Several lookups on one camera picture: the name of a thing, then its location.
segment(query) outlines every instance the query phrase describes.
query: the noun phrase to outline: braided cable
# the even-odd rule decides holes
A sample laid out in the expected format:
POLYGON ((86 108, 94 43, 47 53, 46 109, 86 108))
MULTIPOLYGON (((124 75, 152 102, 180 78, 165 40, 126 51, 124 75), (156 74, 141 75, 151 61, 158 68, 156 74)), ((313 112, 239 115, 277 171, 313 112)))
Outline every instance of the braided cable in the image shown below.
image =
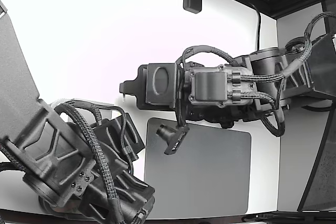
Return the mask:
POLYGON ((239 66, 238 62, 228 53, 216 48, 216 47, 211 47, 211 46, 206 46, 206 45, 200 45, 200 46, 192 46, 188 47, 185 49, 182 53, 182 56, 180 56, 177 60, 177 64, 183 65, 183 69, 185 69, 185 60, 190 58, 191 56, 198 54, 200 52, 211 52, 213 54, 216 54, 226 60, 230 65, 232 66, 239 66))
POLYGON ((27 171, 26 167, 18 161, 2 144, 0 144, 0 151, 9 159, 11 163, 15 165, 18 170, 22 170, 24 172, 27 171))
POLYGON ((59 104, 58 106, 55 107, 55 111, 58 114, 66 113, 80 127, 80 130, 84 135, 84 138, 88 141, 92 149, 94 158, 97 161, 97 164, 99 165, 100 173, 103 178, 108 198, 109 199, 118 198, 118 194, 115 189, 114 182, 112 180, 109 164, 101 149, 100 143, 95 133, 93 132, 89 124, 86 122, 84 117, 72 105, 67 103, 59 104))
POLYGON ((112 179, 110 167, 92 128, 89 126, 84 117, 70 104, 61 103, 55 107, 55 111, 59 115, 66 113, 79 126, 84 138, 89 143, 93 156, 99 166, 99 172, 102 176, 103 184, 107 193, 107 200, 111 209, 110 213, 112 214, 113 219, 116 220, 115 222, 124 224, 125 222, 121 212, 120 199, 112 179))
POLYGON ((336 18, 336 14, 333 13, 333 12, 323 12, 317 16, 315 16, 312 21, 308 24, 306 30, 304 31, 304 36, 309 38, 310 39, 310 36, 311 36, 311 32, 314 28, 314 26, 316 25, 316 23, 323 19, 323 18, 328 18, 328 17, 331 17, 331 18, 336 18))
POLYGON ((121 143, 121 147, 122 150, 124 152, 124 155, 126 156, 127 160, 128 160, 128 164, 129 164, 129 169, 130 169, 130 173, 134 174, 134 166, 132 163, 132 159, 130 157, 130 153, 135 156, 135 152, 133 150, 133 148, 131 147, 130 142, 128 141, 128 139, 125 137, 125 131, 126 131, 126 125, 127 125, 127 118, 126 118, 126 114, 125 111, 118 107, 118 106, 112 106, 112 105, 99 105, 96 104, 98 106, 99 109, 104 109, 104 110, 115 110, 118 111, 121 114, 121 118, 122 118, 122 126, 121 126, 121 133, 120 133, 120 143, 121 143))
POLYGON ((270 133, 272 133, 272 135, 274 135, 276 137, 280 137, 280 136, 284 135, 284 133, 285 133, 285 122, 281 122, 281 123, 277 122, 278 128, 275 128, 273 126, 273 124, 268 120, 267 117, 263 116, 260 120, 263 123, 263 125, 266 127, 266 129, 268 129, 268 131, 270 133))
MULTIPOLYGON (((231 91, 228 91, 227 92, 227 97, 229 99, 231 99, 233 97, 233 93, 231 91)), ((243 99, 262 99, 262 100, 266 100, 268 103, 271 104, 272 108, 275 110, 274 98, 267 93, 263 93, 263 92, 259 92, 259 91, 241 92, 240 97, 243 98, 243 99)))
POLYGON ((95 116, 94 118, 96 119, 97 124, 102 125, 102 116, 101 116, 99 107, 96 104, 92 102, 81 101, 81 100, 76 100, 76 99, 66 101, 65 103, 70 104, 71 106, 75 108, 90 111, 95 116))

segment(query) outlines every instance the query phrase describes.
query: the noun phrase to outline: white wall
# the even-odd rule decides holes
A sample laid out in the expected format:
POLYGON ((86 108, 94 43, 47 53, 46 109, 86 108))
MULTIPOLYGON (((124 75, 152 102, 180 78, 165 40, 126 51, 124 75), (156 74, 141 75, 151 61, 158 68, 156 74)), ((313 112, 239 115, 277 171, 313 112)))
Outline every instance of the white wall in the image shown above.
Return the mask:
MULTIPOLYGON (((302 36, 308 23, 322 12, 316 4, 277 20, 278 42, 283 47, 289 40, 302 36)), ((312 32, 312 39, 325 34, 324 20, 312 32)), ((279 174, 279 211, 296 211, 313 167, 328 118, 328 112, 290 110, 286 114, 286 132, 281 137, 279 174)))
MULTIPOLYGON (((182 8, 183 0, 1 1, 8 8, 41 98, 48 103, 75 97, 121 105, 131 113, 144 140, 150 117, 173 119, 174 114, 139 111, 131 97, 121 102, 119 83, 134 79, 139 65, 174 62, 191 45, 212 45, 232 56, 255 50, 257 15, 233 0, 203 0, 203 10, 197 15, 182 8)), ((273 46, 277 46, 276 22, 263 15, 261 48, 273 46)), ((210 54, 197 55, 193 60, 207 66, 223 62, 210 54)), ((238 128, 253 129, 257 138, 262 136, 262 141, 254 141, 252 146, 255 166, 250 198, 258 204, 251 204, 249 211, 258 210, 258 206, 262 206, 261 211, 275 210, 279 142, 265 133, 260 123, 246 127, 239 123, 238 128), (269 155, 270 161, 265 162, 262 157, 269 155), (275 170, 272 179, 263 179, 261 184, 259 178, 266 174, 258 168, 260 164, 275 170), (261 196, 265 187, 270 193, 261 196)), ((142 178, 143 163, 136 162, 135 169, 142 178)), ((34 202, 16 205, 20 198, 32 201, 34 193, 28 194, 17 196, 10 208, 38 212, 34 202)), ((0 201, 0 208, 8 209, 8 202, 0 201)))
MULTIPOLYGON (((315 4, 298 12, 287 15, 277 20, 278 45, 284 47, 288 41, 303 36, 309 22, 318 14, 323 12, 322 4, 315 4)), ((320 20, 314 26, 311 39, 326 33, 324 20, 320 20)))

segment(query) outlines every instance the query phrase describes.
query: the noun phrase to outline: gray panel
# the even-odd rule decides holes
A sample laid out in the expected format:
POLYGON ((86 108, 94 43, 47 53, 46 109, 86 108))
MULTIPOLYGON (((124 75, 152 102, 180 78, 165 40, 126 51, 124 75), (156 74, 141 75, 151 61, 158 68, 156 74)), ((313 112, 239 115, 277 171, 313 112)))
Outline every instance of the gray panel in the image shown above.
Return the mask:
POLYGON ((290 110, 281 137, 279 211, 296 211, 307 185, 324 133, 328 112, 290 110))
POLYGON ((40 112, 39 93, 8 14, 0 16, 0 138, 16 140, 40 112))
MULTIPOLYGON (((305 32, 304 30, 309 22, 321 12, 323 12, 322 4, 319 3, 278 19, 278 46, 280 48, 284 47, 291 39, 303 36, 303 33, 305 32)), ((314 26, 311 39, 313 40, 318 36, 325 34, 325 28, 324 20, 320 20, 314 26)))
POLYGON ((237 216, 248 208, 251 136, 246 132, 189 124, 190 131, 174 155, 156 135, 161 124, 147 128, 145 181, 155 188, 149 219, 237 216))

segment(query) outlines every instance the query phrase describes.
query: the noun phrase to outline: power cord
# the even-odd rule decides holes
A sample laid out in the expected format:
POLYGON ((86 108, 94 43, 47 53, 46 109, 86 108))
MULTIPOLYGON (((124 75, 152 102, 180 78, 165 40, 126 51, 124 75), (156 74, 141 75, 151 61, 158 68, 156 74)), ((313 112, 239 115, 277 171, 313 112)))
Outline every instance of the power cord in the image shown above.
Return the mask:
POLYGON ((252 4, 252 3, 249 3, 249 5, 251 7, 253 7, 253 9, 257 12, 257 15, 258 15, 258 26, 257 26, 257 51, 260 50, 260 30, 261 30, 261 13, 260 11, 258 10, 258 8, 252 4))

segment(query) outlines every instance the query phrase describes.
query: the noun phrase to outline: black cable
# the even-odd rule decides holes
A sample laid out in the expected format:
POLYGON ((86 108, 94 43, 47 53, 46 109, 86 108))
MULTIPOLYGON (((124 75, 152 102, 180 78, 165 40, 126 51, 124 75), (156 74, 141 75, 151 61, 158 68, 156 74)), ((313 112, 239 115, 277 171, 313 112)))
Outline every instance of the black cable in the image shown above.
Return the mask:
POLYGON ((183 66, 183 69, 185 71, 185 60, 190 58, 191 56, 198 54, 200 52, 211 52, 213 54, 216 54, 218 56, 220 56, 221 58, 225 59, 230 65, 232 65, 233 67, 239 67, 239 63, 228 53, 215 48, 215 47, 211 47, 211 46, 207 46, 207 45, 200 45, 200 46, 192 46, 192 47, 188 47, 187 49, 185 49, 182 53, 182 56, 180 56, 177 60, 176 63, 177 64, 181 64, 183 66))
POLYGON ((307 106, 303 106, 302 108, 305 110, 312 111, 312 112, 328 112, 331 110, 331 106, 324 107, 324 108, 318 108, 318 107, 312 107, 312 106, 307 105, 307 106))
POLYGON ((13 163, 11 162, 2 162, 0 163, 0 172, 3 172, 5 170, 20 170, 17 168, 13 163))
POLYGON ((120 143, 121 143, 123 153, 128 160, 128 164, 130 166, 130 173, 133 175, 134 174, 134 166, 133 166, 132 159, 130 157, 130 153, 132 153, 133 156, 135 156, 135 153, 134 153, 134 150, 131 147, 130 142, 125 137, 125 131, 126 131, 126 125, 127 125, 127 118, 126 118, 126 115, 125 115, 125 111, 122 108, 120 108, 118 106, 113 106, 113 105, 99 105, 99 104, 97 104, 97 106, 100 109, 115 110, 115 111, 118 111, 121 114, 122 127, 121 127, 121 132, 120 132, 120 143))
POLYGON ((260 30, 261 30, 261 14, 260 14, 260 11, 257 9, 257 7, 252 4, 252 3, 249 3, 250 6, 253 7, 253 9, 257 12, 258 14, 258 26, 257 26, 257 51, 260 50, 260 30))
POLYGON ((73 122, 79 126, 82 134, 84 135, 84 138, 89 143, 89 146, 92 149, 97 164, 99 165, 99 172, 102 176, 104 187, 107 193, 108 203, 111 208, 110 213, 113 214, 113 219, 116 223, 124 224, 125 222, 123 214, 121 212, 120 199, 118 197, 117 189, 112 179, 110 167, 92 128, 89 126, 84 117, 73 106, 69 104, 61 103, 60 105, 55 107, 55 111, 59 115, 62 113, 66 113, 73 120, 73 122))
MULTIPOLYGON (((95 110, 93 112, 96 112, 97 114, 97 109, 99 111, 99 109, 105 109, 105 110, 114 110, 114 111, 118 111, 120 112, 121 114, 121 117, 122 117, 122 126, 121 126, 121 132, 120 132, 120 143, 121 143, 121 147, 122 147, 122 150, 123 150, 123 154, 126 156, 127 158, 127 161, 128 161, 128 165, 129 165, 129 170, 130 170, 130 173, 133 175, 134 174, 134 166, 133 166, 133 162, 132 162, 132 159, 130 157, 130 153, 133 154, 133 156, 135 156, 135 153, 134 153, 134 150, 132 149, 131 147, 131 144, 130 142, 128 141, 128 139, 125 137, 125 131, 126 131, 126 126, 127 126, 127 118, 126 118, 126 115, 125 115, 125 112, 122 108, 118 107, 118 106, 113 106, 113 105, 101 105, 101 104, 96 104, 96 103, 93 103, 93 102, 87 102, 87 101, 83 101, 83 100, 71 100, 71 101, 68 101, 66 102, 70 105, 73 106, 74 105, 77 105, 79 108, 83 108, 83 109, 88 109, 88 107, 90 108, 94 108, 95 110)), ((138 143, 139 140, 137 138, 137 135, 135 133, 135 130, 133 129, 133 127, 129 124, 129 127, 131 129, 131 132, 133 134, 133 137, 135 139, 135 142, 138 143)))
POLYGON ((275 99, 275 108, 276 110, 279 109, 280 107, 280 96, 281 96, 281 92, 285 86, 285 83, 286 83, 286 78, 282 79, 281 82, 280 82, 280 86, 278 88, 278 91, 277 91, 277 97, 275 99))
POLYGON ((176 120, 177 120, 177 125, 178 127, 184 127, 186 122, 185 122, 185 117, 183 113, 183 102, 182 102, 182 90, 183 90, 183 85, 184 85, 184 71, 181 72, 180 76, 180 83, 178 85, 178 91, 177 91, 177 99, 176 99, 176 120))
POLYGON ((68 103, 68 104, 74 106, 75 108, 90 111, 95 116, 94 118, 96 119, 97 124, 102 125, 101 113, 100 113, 100 110, 99 110, 99 108, 96 104, 94 104, 92 102, 83 101, 83 100, 76 100, 76 99, 66 101, 65 103, 68 103))

